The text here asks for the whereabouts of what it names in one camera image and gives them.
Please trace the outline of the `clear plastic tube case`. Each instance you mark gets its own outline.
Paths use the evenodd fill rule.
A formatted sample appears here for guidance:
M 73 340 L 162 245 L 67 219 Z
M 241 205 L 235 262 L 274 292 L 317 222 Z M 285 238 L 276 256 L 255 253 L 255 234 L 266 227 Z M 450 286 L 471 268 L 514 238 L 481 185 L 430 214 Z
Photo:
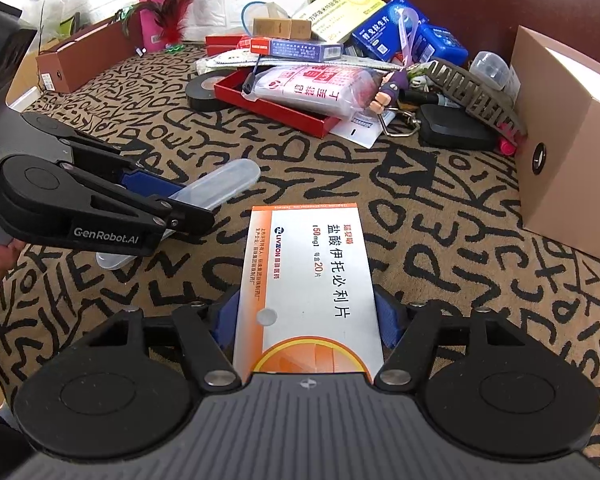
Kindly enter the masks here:
M 120 268 L 135 256 L 153 254 L 164 237 L 170 206 L 165 200 L 180 202 L 212 211 L 230 198 L 253 186 L 260 178 L 260 167 L 248 158 L 238 158 L 183 186 L 171 197 L 149 197 L 125 188 L 115 196 L 127 200 L 120 210 L 107 212 L 92 228 L 76 228 L 73 234 L 96 252 L 98 264 L 107 270 Z

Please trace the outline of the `orange white medicine box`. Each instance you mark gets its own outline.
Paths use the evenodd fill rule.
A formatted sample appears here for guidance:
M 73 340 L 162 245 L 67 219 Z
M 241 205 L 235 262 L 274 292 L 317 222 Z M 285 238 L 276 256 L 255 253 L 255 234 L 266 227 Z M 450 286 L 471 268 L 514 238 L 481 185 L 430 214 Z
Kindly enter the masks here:
M 252 208 L 233 366 L 254 373 L 362 373 L 384 362 L 355 203 Z

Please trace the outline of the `brown long box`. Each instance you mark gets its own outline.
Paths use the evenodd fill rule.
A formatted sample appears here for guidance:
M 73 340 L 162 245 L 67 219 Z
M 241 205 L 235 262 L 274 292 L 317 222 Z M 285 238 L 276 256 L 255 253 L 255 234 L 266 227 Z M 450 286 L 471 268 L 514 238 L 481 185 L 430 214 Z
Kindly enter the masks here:
M 45 90 L 71 93 L 108 68 L 136 55 L 136 49 L 141 47 L 139 18 L 131 18 L 128 36 L 122 32 L 122 21 L 106 18 L 42 51 L 36 64 Z

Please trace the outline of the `black tape roll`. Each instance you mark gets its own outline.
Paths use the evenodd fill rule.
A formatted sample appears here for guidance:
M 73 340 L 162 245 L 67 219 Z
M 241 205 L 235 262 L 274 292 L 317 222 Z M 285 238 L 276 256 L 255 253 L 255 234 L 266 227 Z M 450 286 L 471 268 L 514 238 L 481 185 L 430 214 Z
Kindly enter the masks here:
M 219 112 L 232 107 L 229 102 L 216 97 L 214 87 L 234 73 L 235 70 L 212 70 L 202 75 L 190 76 L 185 86 L 188 107 L 198 113 Z

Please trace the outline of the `red tray lid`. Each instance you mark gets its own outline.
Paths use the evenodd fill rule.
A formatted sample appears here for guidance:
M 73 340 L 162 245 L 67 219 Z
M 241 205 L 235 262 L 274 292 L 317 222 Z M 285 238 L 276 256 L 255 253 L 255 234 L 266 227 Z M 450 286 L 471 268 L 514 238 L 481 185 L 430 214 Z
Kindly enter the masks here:
M 223 102 L 249 110 L 251 113 L 280 122 L 284 126 L 297 129 L 308 136 L 323 139 L 340 119 L 313 114 L 308 110 L 289 108 L 270 101 L 248 101 L 242 96 L 242 84 L 251 73 L 248 68 L 232 70 L 214 86 L 215 97 Z

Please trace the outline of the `letter patterned tablecloth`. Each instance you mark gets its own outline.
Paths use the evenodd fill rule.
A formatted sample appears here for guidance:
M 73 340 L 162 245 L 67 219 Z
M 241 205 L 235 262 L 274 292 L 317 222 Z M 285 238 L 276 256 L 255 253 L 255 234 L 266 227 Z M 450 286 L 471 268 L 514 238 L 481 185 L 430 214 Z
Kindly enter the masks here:
M 440 300 L 452 315 L 500 311 L 600 393 L 600 260 L 524 229 L 513 159 L 424 148 L 401 124 L 359 148 L 240 108 L 196 113 L 185 86 L 200 55 L 129 58 L 76 92 L 34 102 L 174 182 L 236 158 L 254 160 L 261 175 L 218 210 L 209 236 L 166 240 L 119 270 L 102 270 L 89 252 L 24 248 L 0 286 L 1 399 L 124 307 L 163 315 L 219 298 L 242 277 L 251 209 L 304 203 L 358 205 L 373 280 L 396 298 Z M 600 466 L 600 419 L 586 452 Z

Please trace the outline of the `red feather toy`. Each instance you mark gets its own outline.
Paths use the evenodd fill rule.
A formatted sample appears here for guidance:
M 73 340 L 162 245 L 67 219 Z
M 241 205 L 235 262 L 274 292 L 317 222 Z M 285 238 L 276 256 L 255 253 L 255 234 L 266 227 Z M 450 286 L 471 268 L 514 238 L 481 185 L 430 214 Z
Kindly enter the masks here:
M 157 4 L 152 1 L 140 1 L 120 10 L 114 16 L 121 22 L 121 30 L 125 38 L 130 39 L 132 21 L 140 17 L 143 10 L 151 10 L 156 14 L 156 22 L 161 27 L 161 38 L 164 47 L 177 46 L 183 40 L 184 18 L 194 0 L 164 0 Z

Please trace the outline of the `pink water bottle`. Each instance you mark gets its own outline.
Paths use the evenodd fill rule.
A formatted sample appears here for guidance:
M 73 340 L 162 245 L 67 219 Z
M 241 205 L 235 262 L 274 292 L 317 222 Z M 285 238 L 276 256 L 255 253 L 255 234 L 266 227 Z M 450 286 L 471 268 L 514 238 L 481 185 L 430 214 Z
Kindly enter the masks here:
M 164 0 L 140 0 L 152 1 L 157 4 Z M 140 28 L 142 29 L 144 49 L 147 52 L 158 52 L 164 48 L 164 41 L 161 38 L 161 27 L 156 22 L 156 14 L 151 10 L 140 12 Z

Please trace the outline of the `red blue toothpaste box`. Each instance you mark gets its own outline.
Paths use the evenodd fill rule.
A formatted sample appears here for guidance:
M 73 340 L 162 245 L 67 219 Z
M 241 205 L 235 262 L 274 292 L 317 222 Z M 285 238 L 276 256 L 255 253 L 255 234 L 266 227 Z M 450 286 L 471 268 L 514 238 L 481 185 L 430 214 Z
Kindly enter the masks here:
M 253 37 L 250 39 L 250 52 L 270 58 L 321 63 L 341 58 L 343 45 L 314 40 Z

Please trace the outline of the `tan rectangular box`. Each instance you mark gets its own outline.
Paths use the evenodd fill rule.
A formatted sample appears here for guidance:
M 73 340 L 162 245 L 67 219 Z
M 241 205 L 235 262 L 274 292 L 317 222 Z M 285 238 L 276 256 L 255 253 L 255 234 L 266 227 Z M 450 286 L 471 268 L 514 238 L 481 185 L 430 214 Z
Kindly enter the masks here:
M 287 40 L 310 40 L 311 22 L 293 18 L 255 18 L 252 34 L 256 37 L 268 37 Z

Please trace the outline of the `yellow medicine box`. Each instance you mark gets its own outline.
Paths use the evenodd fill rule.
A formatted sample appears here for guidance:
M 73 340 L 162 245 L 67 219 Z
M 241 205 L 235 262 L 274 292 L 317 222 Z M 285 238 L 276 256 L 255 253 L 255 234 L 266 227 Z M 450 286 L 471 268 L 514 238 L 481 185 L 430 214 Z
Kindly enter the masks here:
M 382 0 L 314 0 L 292 18 L 310 21 L 312 34 L 319 40 L 345 42 L 358 25 L 384 5 Z

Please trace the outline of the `black flat pouch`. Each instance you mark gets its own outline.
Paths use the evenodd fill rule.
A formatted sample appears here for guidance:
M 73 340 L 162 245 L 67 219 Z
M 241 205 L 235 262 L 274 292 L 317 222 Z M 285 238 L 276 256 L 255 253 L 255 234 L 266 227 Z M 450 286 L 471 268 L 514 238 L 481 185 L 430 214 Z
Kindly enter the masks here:
M 425 104 L 416 113 L 419 143 L 447 150 L 493 151 L 496 133 L 459 108 Z

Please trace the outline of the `blue medicine box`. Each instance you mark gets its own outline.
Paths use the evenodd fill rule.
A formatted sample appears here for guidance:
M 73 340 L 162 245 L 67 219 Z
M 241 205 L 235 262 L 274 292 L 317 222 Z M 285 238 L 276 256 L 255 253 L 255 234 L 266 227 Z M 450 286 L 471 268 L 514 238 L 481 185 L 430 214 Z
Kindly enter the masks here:
M 426 63 L 441 58 L 458 66 L 468 60 L 468 50 L 445 27 L 422 24 L 416 32 L 412 50 L 414 61 Z
M 352 32 L 353 42 L 369 58 L 391 61 L 401 50 L 400 18 L 403 18 L 407 34 L 413 28 L 410 16 L 406 12 L 407 8 L 411 8 L 417 14 L 419 25 L 429 22 L 426 15 L 410 0 L 389 0 Z

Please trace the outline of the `grey hair claw clip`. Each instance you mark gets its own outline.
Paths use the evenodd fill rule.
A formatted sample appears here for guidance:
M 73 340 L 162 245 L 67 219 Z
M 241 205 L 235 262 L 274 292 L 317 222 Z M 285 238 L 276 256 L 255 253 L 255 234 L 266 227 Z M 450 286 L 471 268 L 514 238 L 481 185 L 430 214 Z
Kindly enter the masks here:
M 527 135 L 524 123 L 504 92 L 493 90 L 464 68 L 434 58 L 425 75 L 466 112 L 517 145 Z

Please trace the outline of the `purple figure keychain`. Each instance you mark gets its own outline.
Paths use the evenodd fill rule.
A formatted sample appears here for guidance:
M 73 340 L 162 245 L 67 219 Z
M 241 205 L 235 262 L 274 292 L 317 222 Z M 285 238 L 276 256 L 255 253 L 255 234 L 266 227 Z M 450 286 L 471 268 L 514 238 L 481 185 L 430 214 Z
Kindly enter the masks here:
M 380 87 L 370 102 L 368 109 L 376 114 L 382 114 L 387 108 L 396 105 L 401 91 L 410 88 L 407 70 L 401 68 L 382 78 Z

